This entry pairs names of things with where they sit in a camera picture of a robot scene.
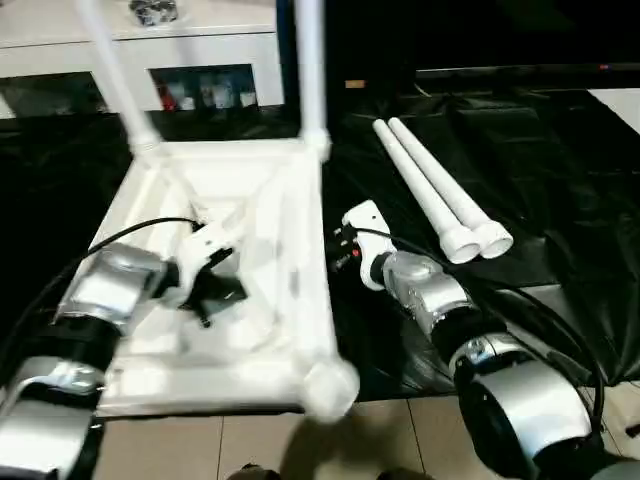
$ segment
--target white pvc pipe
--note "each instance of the white pvc pipe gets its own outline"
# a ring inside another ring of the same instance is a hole
[[[324,78],[324,2],[297,0],[295,16],[301,136],[307,141],[324,144],[328,143]]]
[[[487,216],[399,119],[389,120],[389,127],[460,222],[477,235],[481,255],[495,258],[509,250],[513,237],[502,224]]]
[[[118,101],[120,118],[129,137],[132,150],[152,148],[160,143],[160,137],[151,126],[147,116],[136,105],[118,61],[111,32],[107,28],[96,0],[76,0],[76,8],[98,51],[105,83],[111,88],[114,100]]]
[[[411,193],[440,238],[440,248],[451,263],[465,263],[480,252],[476,235],[456,218],[431,186],[383,120],[373,122],[382,141]]]

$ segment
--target black plastic sheet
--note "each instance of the black plastic sheet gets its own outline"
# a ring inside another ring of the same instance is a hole
[[[334,128],[324,172],[325,229],[374,200],[392,233],[439,253],[437,237],[377,139],[376,118],[400,117],[487,213],[515,238],[494,260],[460,271],[524,287],[567,319],[597,353],[609,384],[640,374],[640,137],[586,92],[364,101]],[[394,302],[330,276],[341,348],[362,397],[450,392],[429,343]],[[483,299],[576,360],[548,320],[511,295]]]
[[[348,209],[371,198],[394,234],[439,251],[371,128],[375,118],[394,115],[515,237],[503,257],[462,268],[526,287],[555,308],[596,351],[609,384],[638,379],[640,137],[585,92],[415,96],[394,103],[364,98],[332,125],[333,151],[323,171],[328,237]],[[161,113],[154,120],[174,141],[297,132],[295,120],[281,112]],[[0,138],[3,266],[10,285],[0,322],[4,337],[29,299],[86,249],[130,156],[115,116],[0,122]],[[445,367],[415,322],[388,295],[367,290],[356,265],[330,274],[329,287],[339,346],[358,368],[362,399],[451,391]],[[480,300],[580,360],[521,301],[505,294]],[[50,298],[42,315],[57,301]]]

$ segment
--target floor tile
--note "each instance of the floor tile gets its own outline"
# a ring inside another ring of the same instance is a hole
[[[585,400],[587,400],[589,404],[589,408],[593,408],[594,389],[580,387],[579,390],[582,397]],[[607,452],[610,452],[616,455],[621,455],[618,445],[616,445],[616,442],[613,440],[613,435],[611,435],[611,429],[607,425],[606,419],[603,418],[602,423],[604,428],[604,431],[602,432],[602,441],[604,442],[604,448],[607,450]]]
[[[341,422],[318,425],[302,415],[225,417],[220,480],[247,463],[283,480],[375,480],[385,469],[422,471],[407,402],[358,404]]]
[[[495,480],[473,450],[457,397],[409,400],[422,464],[437,480]]]
[[[167,418],[107,424],[96,480],[215,480],[221,418]]]
[[[620,453],[640,460],[640,436],[630,438],[625,432],[640,423],[640,385],[621,383],[607,388],[603,417]]]

